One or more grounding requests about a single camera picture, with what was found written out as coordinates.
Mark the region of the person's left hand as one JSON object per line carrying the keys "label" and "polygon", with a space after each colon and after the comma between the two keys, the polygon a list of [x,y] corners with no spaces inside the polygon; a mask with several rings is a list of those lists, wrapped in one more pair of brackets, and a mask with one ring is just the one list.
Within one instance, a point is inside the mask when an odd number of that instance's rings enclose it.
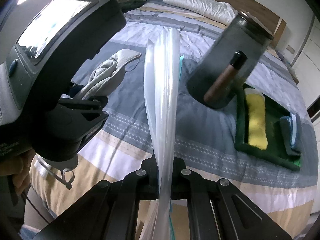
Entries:
{"label": "person's left hand", "polygon": [[30,149],[14,159],[1,163],[1,176],[13,176],[12,183],[16,194],[19,196],[30,184],[29,171],[36,152]]}

